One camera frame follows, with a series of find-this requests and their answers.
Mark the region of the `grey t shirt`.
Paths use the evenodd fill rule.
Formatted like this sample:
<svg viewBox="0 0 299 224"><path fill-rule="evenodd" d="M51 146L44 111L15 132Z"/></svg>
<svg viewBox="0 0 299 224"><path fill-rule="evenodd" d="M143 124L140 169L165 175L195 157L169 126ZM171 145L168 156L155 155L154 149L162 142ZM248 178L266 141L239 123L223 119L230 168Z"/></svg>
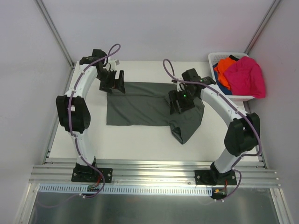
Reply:
<svg viewBox="0 0 299 224"><path fill-rule="evenodd" d="M195 107L170 113L168 93L174 84L126 82L125 93L107 94L107 125L110 126L168 126L172 136L185 144L200 127L205 106L195 99Z"/></svg>

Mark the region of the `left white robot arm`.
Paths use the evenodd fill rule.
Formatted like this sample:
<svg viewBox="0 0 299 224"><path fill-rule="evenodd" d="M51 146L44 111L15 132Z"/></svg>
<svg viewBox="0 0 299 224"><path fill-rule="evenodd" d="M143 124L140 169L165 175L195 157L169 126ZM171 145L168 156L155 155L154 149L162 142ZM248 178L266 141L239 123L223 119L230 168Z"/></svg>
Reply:
<svg viewBox="0 0 299 224"><path fill-rule="evenodd" d="M121 93L126 92L124 71L117 71L119 62L111 58L120 48L120 44L115 44L107 53L94 49L91 56L81 58L75 67L78 73L74 83L64 95L56 98L59 123L70 134L78 154L75 173L87 181L97 178L98 169L95 150L88 136L91 114L85 99L95 79L100 81L100 91L112 93L116 89Z"/></svg>

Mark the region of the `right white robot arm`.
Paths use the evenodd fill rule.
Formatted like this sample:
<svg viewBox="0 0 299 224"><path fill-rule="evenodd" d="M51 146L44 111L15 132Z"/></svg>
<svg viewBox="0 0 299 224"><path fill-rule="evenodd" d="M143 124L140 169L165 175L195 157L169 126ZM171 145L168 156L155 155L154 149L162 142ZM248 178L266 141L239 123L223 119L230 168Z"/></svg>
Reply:
<svg viewBox="0 0 299 224"><path fill-rule="evenodd" d="M201 78L194 68L174 78L177 89L169 92L170 113L182 114L195 107L196 98L207 102L223 119L228 129L224 150L209 170L198 170L199 182L206 185L224 184L234 174L234 166L254 147L260 145L260 119L246 113L225 96L211 77Z"/></svg>

